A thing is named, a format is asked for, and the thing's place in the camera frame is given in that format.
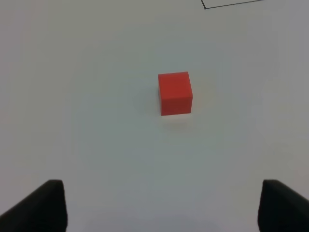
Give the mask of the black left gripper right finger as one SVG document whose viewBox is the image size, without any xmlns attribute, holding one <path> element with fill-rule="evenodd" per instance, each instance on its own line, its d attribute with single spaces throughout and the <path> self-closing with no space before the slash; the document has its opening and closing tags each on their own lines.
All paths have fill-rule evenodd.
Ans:
<svg viewBox="0 0 309 232">
<path fill-rule="evenodd" d="M 309 201 L 278 180 L 264 180 L 257 224 L 261 232 L 307 232 Z"/>
</svg>

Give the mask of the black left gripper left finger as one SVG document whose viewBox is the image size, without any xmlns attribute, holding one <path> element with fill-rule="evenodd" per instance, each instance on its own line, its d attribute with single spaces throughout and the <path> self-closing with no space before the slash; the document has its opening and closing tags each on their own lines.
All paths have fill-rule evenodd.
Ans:
<svg viewBox="0 0 309 232">
<path fill-rule="evenodd" d="M 65 232 L 68 212 L 62 180 L 48 180 L 1 214 L 2 232 Z"/>
</svg>

